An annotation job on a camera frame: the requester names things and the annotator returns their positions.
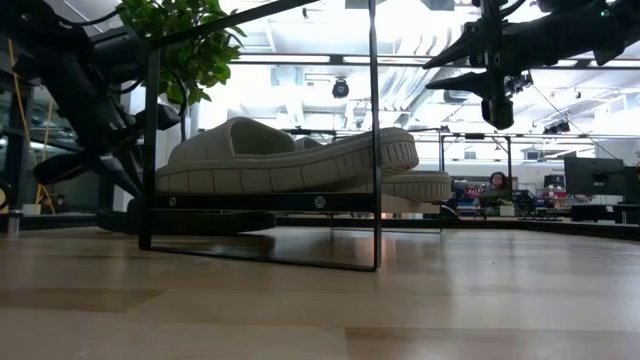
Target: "computer monitor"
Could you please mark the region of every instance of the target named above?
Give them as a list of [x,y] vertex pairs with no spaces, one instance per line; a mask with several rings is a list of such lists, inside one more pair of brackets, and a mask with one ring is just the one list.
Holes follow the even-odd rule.
[[567,194],[627,195],[627,171],[622,160],[569,157],[564,159]]

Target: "black cable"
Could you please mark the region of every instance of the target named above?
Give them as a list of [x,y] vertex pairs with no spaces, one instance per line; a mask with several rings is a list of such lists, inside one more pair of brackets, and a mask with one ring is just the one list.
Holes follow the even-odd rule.
[[513,14],[520,8],[520,6],[524,5],[526,1],[527,0],[518,0],[515,4],[509,6],[508,8],[500,10],[500,17],[504,19],[507,16]]
[[187,87],[184,85],[184,81],[176,74],[175,71],[171,70],[170,67],[162,64],[162,67],[167,70],[171,76],[173,76],[178,82],[178,86],[180,86],[180,93],[182,94],[182,104],[180,105],[180,136],[182,137],[182,142],[187,140],[187,128],[186,128],[186,120],[187,120],[187,106],[189,105],[189,98],[187,96]]
[[105,22],[109,19],[111,19],[112,17],[120,14],[121,12],[125,11],[126,9],[124,7],[120,7],[117,8],[115,10],[113,10],[112,12],[108,13],[107,15],[101,17],[101,18],[97,18],[95,20],[90,20],[90,21],[86,21],[86,22],[73,22],[73,21],[69,21],[63,17],[59,17],[59,21],[65,25],[69,25],[69,26],[92,26],[92,25],[96,25],[96,24],[100,24],[102,22]]
[[552,108],[554,108],[558,114],[560,114],[560,116],[562,116],[564,118],[564,120],[566,120],[569,124],[571,124],[571,126],[573,126],[576,130],[578,130],[582,136],[584,136],[585,138],[589,139],[589,141],[591,141],[593,143],[593,145],[595,145],[596,147],[600,148],[602,151],[604,151],[605,153],[607,153],[609,156],[611,156],[612,158],[616,159],[616,160],[620,160],[618,159],[615,155],[613,155],[612,153],[609,152],[609,150],[605,149],[602,145],[600,145],[597,141],[593,140],[589,134],[587,134],[586,132],[580,130],[579,127],[576,126],[576,124],[573,123],[573,121],[571,121],[569,119],[568,116],[566,116],[562,111],[560,111],[560,109],[558,109],[555,105],[553,105],[553,103],[551,102],[551,100],[549,100],[549,98],[542,93],[542,91],[540,91],[540,89],[538,89],[537,86],[533,85],[533,88],[536,89],[536,91],[538,92],[538,94],[540,94],[540,96],[542,96],[542,98],[549,104],[551,105]]
[[116,94],[116,95],[124,95],[124,94],[128,94],[130,92],[132,92],[133,90],[135,90],[140,84],[142,84],[143,79],[138,79],[136,82],[134,82],[131,86],[129,86],[126,89],[114,89],[114,88],[109,88],[109,91]]

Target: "potted plant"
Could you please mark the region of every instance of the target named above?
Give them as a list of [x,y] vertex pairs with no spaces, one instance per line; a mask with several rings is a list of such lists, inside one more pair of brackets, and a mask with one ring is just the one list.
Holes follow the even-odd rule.
[[[228,16],[219,0],[122,0],[122,22],[140,36],[158,38]],[[202,99],[211,101],[204,89],[226,84],[231,77],[229,63],[240,57],[240,46],[231,45],[237,35],[245,36],[238,27],[193,39],[180,46],[163,49],[160,70],[160,94],[172,103],[182,102],[182,93],[171,69],[185,84],[188,104]]]

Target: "ceiling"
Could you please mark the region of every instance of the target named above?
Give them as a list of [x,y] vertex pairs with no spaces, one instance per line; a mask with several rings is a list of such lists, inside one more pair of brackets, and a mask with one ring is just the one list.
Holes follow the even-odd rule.
[[[118,0],[50,0],[60,14],[72,20],[100,17]],[[240,11],[264,1],[220,0],[222,7]],[[381,55],[433,56],[451,45],[462,25],[478,17],[478,9],[456,0],[455,11],[432,11],[420,0],[386,0],[378,5],[376,27]],[[510,17],[526,21],[542,16],[532,1]],[[357,9],[357,0],[324,0],[269,18],[242,25],[246,53],[269,54],[368,54],[368,12]],[[111,21],[89,28],[91,34],[119,26]],[[625,57],[640,57],[640,45]],[[427,91],[432,80],[461,74],[468,69],[381,67],[380,108],[383,126],[400,124],[440,126],[452,131],[493,132],[481,118],[473,96],[451,101],[442,91]],[[591,133],[629,134],[638,126],[610,126],[612,111],[631,111],[637,105],[611,108],[627,93],[640,92],[640,71],[631,70],[534,70],[535,88],[514,98],[516,124],[509,132],[541,133],[545,125],[569,116],[580,130]],[[336,100],[331,89],[336,78],[350,87],[346,99]],[[306,128],[366,129],[370,126],[368,66],[234,65],[224,88],[229,116],[245,115]],[[558,115],[558,110],[565,115]]]

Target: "metal stand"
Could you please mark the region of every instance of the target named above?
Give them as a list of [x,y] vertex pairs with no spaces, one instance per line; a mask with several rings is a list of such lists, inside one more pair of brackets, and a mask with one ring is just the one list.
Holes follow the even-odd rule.
[[[251,195],[183,195],[158,194],[155,191],[156,176],[156,126],[157,99],[159,87],[160,46],[154,46],[149,55],[148,73],[146,79],[146,124],[143,147],[143,206],[141,206],[141,226],[138,246],[142,250],[161,251],[176,254],[208,256],[224,259],[259,261],[267,263],[313,266],[320,268],[376,271],[382,265],[382,199],[381,199],[381,153],[380,153],[380,125],[378,118],[378,56],[375,29],[376,0],[369,0],[369,17],[371,26],[369,31],[369,60],[371,64],[371,105],[372,105],[372,136],[371,159],[373,169],[373,193],[366,194],[336,194],[336,193],[302,193],[302,194],[251,194]],[[185,36],[171,39],[170,42],[185,40]],[[152,228],[154,211],[163,209],[189,210],[258,210],[282,212],[367,212],[373,213],[373,258],[370,265],[345,264],[328,261],[314,261],[303,259],[280,259],[265,255],[247,254],[246,251],[211,252],[156,246],[153,244]]]

